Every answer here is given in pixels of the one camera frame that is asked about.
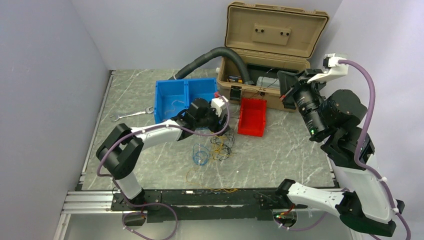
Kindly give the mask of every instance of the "silver wrench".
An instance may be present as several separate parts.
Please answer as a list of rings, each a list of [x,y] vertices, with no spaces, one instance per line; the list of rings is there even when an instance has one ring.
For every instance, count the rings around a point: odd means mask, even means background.
[[[149,107],[146,107],[146,109],[143,110],[143,111],[134,111],[134,112],[124,113],[124,114],[117,114],[117,113],[115,113],[115,114],[111,115],[110,118],[111,119],[113,118],[112,119],[112,122],[116,122],[116,121],[118,121],[121,118],[136,116],[136,115],[140,115],[140,114],[152,114],[153,111],[154,111],[153,106],[149,106]]]

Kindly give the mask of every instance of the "white bracket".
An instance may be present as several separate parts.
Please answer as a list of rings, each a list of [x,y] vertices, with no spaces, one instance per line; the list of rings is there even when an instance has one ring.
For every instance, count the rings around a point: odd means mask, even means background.
[[[344,77],[348,74],[349,66],[347,64],[340,64],[339,60],[346,60],[345,54],[329,53],[324,56],[324,73],[318,73],[311,77],[307,83],[312,82],[326,83],[334,79]]]

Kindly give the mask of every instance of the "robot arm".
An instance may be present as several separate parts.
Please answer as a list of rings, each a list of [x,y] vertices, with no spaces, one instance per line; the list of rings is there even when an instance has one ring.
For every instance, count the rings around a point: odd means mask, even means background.
[[[297,76],[287,92],[281,93],[283,104],[295,103],[310,134],[310,141],[326,142],[321,149],[340,167],[351,180],[354,192],[328,192],[304,186],[285,179],[275,194],[287,204],[311,206],[340,218],[349,228],[373,235],[391,237],[396,228],[393,221],[395,211],[390,205],[385,189],[379,179],[355,163],[355,149],[362,129],[357,127],[367,108],[351,90],[340,89],[324,99],[319,90],[326,82],[345,76],[346,64],[339,54],[327,54],[321,69],[305,69]],[[373,142],[369,135],[361,142],[359,160],[377,169]],[[393,199],[399,213],[405,204]]]
[[[99,160],[102,159],[112,145],[123,136],[141,131],[140,134],[124,140],[122,142],[124,148],[119,146],[114,148],[106,158],[104,166],[129,201],[132,204],[142,204],[145,202],[145,192],[133,172],[140,153],[152,146],[181,141],[192,135],[190,132],[172,126],[180,126],[192,131],[198,128],[208,128],[214,133],[222,131],[227,121],[227,115],[223,112],[226,110],[223,99],[220,97],[214,98],[209,103],[203,98],[196,98],[188,109],[181,111],[165,122],[155,125],[129,128],[124,123],[119,124],[99,147],[96,157]]]

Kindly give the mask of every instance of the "blue bin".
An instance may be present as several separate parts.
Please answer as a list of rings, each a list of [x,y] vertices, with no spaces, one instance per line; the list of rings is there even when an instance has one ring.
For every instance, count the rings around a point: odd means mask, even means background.
[[[185,80],[163,80],[156,82],[154,121],[162,123],[187,108]]]
[[[212,100],[217,91],[217,80],[215,78],[188,79],[188,104],[195,98]]]
[[[156,81],[154,121],[159,124],[187,109],[195,98],[212,100],[217,91],[215,78]]]

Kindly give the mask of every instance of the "blue wire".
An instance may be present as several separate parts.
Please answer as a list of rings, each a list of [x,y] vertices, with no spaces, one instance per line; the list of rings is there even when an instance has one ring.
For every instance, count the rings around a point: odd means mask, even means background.
[[[193,162],[196,165],[203,166],[207,164],[210,157],[211,157],[211,154],[207,147],[198,143],[193,145]]]

